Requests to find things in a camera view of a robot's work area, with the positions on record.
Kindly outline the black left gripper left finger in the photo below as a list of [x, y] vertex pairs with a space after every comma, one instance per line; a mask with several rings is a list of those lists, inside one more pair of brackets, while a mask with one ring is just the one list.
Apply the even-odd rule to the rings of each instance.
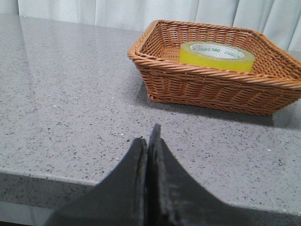
[[133, 140], [117, 167], [91, 191], [57, 209], [48, 226], [143, 226], [147, 144]]

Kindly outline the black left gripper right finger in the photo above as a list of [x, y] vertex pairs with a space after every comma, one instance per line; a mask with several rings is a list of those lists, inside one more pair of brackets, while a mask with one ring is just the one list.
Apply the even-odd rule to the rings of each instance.
[[236, 207], [203, 188], [176, 160], [155, 124], [148, 152], [148, 216], [150, 226], [254, 226]]

